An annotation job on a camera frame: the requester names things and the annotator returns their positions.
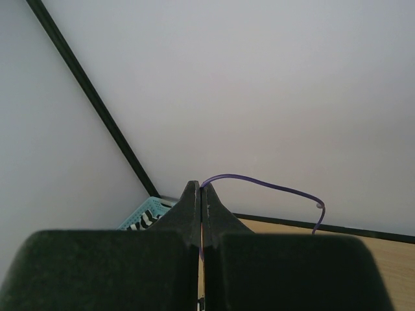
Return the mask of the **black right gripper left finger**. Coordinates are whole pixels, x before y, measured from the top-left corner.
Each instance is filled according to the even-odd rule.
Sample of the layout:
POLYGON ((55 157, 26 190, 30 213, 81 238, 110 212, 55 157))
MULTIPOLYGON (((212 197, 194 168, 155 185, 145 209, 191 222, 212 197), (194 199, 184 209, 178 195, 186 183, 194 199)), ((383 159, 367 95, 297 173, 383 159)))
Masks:
POLYGON ((2 310, 195 310, 200 186, 144 231, 44 230, 1 285, 2 310))

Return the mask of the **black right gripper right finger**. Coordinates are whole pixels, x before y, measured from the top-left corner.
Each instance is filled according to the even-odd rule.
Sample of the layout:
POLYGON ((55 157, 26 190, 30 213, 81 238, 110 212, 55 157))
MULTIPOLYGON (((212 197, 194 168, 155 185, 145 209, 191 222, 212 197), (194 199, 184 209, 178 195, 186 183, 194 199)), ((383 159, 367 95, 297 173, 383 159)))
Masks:
POLYGON ((206 310, 392 310, 369 249, 346 235, 261 234, 201 189, 206 310))

